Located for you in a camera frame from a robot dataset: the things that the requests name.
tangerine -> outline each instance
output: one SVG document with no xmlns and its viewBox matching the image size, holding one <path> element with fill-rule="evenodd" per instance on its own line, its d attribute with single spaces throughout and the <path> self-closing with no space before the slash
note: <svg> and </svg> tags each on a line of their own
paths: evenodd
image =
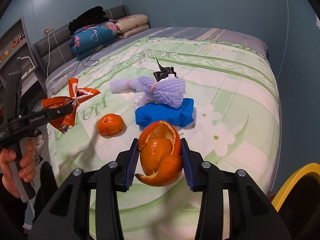
<svg viewBox="0 0 320 240">
<path fill-rule="evenodd" d="M 143 174 L 135 174 L 142 183 L 161 187 L 179 179 L 182 173 L 181 141 L 178 131 L 167 121 L 147 126 L 139 136 L 138 150 Z"/>
<path fill-rule="evenodd" d="M 117 114 L 106 114 L 97 123 L 97 131 L 101 135 L 114 135 L 124 129 L 124 121 Z"/>
</svg>

power outlet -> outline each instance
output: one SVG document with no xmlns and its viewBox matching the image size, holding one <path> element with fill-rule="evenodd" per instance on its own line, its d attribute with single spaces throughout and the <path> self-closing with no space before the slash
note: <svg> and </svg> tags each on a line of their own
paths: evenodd
<svg viewBox="0 0 320 240">
<path fill-rule="evenodd" d="M 47 35 L 47 32 L 51 32 L 53 30 L 54 30 L 53 25 L 51 25 L 49 28 L 42 31 L 42 35 Z"/>
</svg>

green floral bed sheet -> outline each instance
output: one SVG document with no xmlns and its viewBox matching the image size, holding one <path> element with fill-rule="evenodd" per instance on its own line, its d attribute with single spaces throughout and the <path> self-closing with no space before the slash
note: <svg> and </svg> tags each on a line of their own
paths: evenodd
<svg viewBox="0 0 320 240">
<path fill-rule="evenodd" d="M 112 94 L 111 80 L 153 76 L 156 60 L 173 66 L 186 80 L 185 97 L 193 98 L 194 123 L 176 127 L 191 150 L 220 169 L 245 169 L 266 193 L 271 184 L 279 145 L 279 96 L 276 80 L 262 55 L 241 45 L 175 38 L 143 38 L 100 59 L 80 73 L 79 87 L 101 94 L 82 103 L 76 125 L 63 135 L 48 125 L 53 172 L 60 185 L 73 169 L 99 169 L 128 150 L 141 132 L 135 124 L 139 93 Z M 67 87 L 56 96 L 67 96 Z M 126 129 L 102 137 L 96 122 L 105 114 L 122 116 Z M 140 162 L 136 171 L 142 173 Z M 224 192 L 224 238 L 228 236 L 228 194 Z M 127 193 L 118 193 L 126 240 L 193 239 L 201 193 L 193 193 L 184 176 L 167 187 L 150 187 L 134 179 Z M 90 207 L 90 233 L 95 236 L 95 192 Z"/>
</svg>

orange plastic wrapper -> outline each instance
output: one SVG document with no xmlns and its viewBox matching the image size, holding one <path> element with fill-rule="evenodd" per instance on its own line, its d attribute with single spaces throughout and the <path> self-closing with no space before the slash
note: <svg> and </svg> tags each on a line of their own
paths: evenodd
<svg viewBox="0 0 320 240">
<path fill-rule="evenodd" d="M 99 90 L 94 88 L 78 88 L 78 79 L 71 78 L 68 80 L 69 87 L 69 95 L 70 97 L 55 97 L 55 98 L 46 98 L 42 99 L 42 109 L 46 108 L 57 108 L 60 106 L 65 106 L 66 104 L 72 104 L 73 112 L 64 117 L 60 117 L 49 122 L 54 128 L 58 129 L 63 134 L 67 132 L 69 126 L 74 126 L 76 122 L 76 111 L 78 106 L 98 95 L 100 93 Z"/>
</svg>

silver screw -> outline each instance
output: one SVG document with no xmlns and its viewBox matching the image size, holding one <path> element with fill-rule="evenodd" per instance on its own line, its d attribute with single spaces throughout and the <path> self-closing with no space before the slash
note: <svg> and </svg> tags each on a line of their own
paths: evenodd
<svg viewBox="0 0 320 240">
<path fill-rule="evenodd" d="M 82 173 L 81 169 L 75 169 L 72 174 L 75 176 L 79 176 Z"/>
<path fill-rule="evenodd" d="M 109 162 L 108 166 L 112 169 L 116 168 L 118 166 L 117 162 Z"/>
<path fill-rule="evenodd" d="M 239 170 L 239 171 L 238 171 L 238 175 L 239 175 L 240 177 L 244 177 L 245 175 L 247 175 L 247 173 L 246 173 L 244 170 Z"/>
<path fill-rule="evenodd" d="M 211 163 L 209 162 L 203 162 L 201 163 L 201 166 L 204 167 L 205 169 L 210 168 L 211 167 Z"/>
</svg>

